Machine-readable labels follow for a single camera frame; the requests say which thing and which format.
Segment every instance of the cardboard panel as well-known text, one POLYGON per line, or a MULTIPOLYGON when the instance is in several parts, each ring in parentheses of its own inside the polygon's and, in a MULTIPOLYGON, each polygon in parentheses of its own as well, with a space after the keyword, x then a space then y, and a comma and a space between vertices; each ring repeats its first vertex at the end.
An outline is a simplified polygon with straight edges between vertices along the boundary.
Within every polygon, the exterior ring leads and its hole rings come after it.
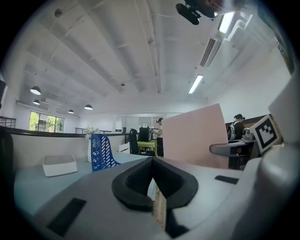
POLYGON ((164 119, 162 125, 165 158, 228 169, 228 157, 210 152, 212 144, 228 143, 219 104, 164 119))

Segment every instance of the white ceiling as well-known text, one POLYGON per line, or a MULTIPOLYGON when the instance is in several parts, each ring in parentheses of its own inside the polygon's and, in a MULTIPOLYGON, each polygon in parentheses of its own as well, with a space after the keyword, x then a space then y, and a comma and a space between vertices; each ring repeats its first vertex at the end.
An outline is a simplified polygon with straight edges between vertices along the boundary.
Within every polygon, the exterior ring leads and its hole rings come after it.
MULTIPOLYGON (((137 104, 146 95, 203 100, 213 92, 212 85, 221 87, 217 80, 222 75, 229 75, 217 72, 213 64, 199 65, 209 39, 225 37, 218 32, 221 17, 212 21, 203 16, 194 26, 176 12, 178 2, 183 1, 51 1, 33 16, 13 45, 2 70, 7 84, 24 104, 32 105, 37 98, 53 100, 62 105, 58 113, 73 109, 76 115, 85 113, 86 104, 96 111, 98 104, 122 97, 135 97, 137 104), (54 16, 58 8, 63 11, 59 18, 54 16), (197 74, 204 75, 204 84, 189 96, 197 74), (41 88, 41 96, 30 92, 34 85, 41 88)), ((249 38, 241 41, 242 47, 232 47, 238 55, 247 49, 245 64, 257 43, 249 38)), ((226 62, 230 54, 223 51, 226 62)), ((42 103, 40 108, 48 105, 42 103)))

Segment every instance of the lamp shade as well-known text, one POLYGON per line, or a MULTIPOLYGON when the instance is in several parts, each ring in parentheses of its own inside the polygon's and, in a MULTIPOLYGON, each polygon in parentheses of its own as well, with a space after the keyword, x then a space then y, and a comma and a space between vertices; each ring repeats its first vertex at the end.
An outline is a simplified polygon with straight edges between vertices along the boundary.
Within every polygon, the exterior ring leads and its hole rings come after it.
POLYGON ((39 105, 39 101, 36 99, 33 101, 34 104, 39 105))
POLYGON ((32 87, 30 91, 34 94, 41 95, 41 89, 38 86, 32 87))
POLYGON ((87 110, 93 110, 93 107, 89 104, 87 104, 84 108, 87 109, 87 110))

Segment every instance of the window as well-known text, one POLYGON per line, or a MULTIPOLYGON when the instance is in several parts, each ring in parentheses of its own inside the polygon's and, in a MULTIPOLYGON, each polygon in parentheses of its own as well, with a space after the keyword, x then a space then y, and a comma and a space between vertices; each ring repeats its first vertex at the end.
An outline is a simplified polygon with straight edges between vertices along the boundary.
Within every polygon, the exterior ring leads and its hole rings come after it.
POLYGON ((63 133, 65 119, 38 112, 30 113, 29 130, 48 133, 63 133))

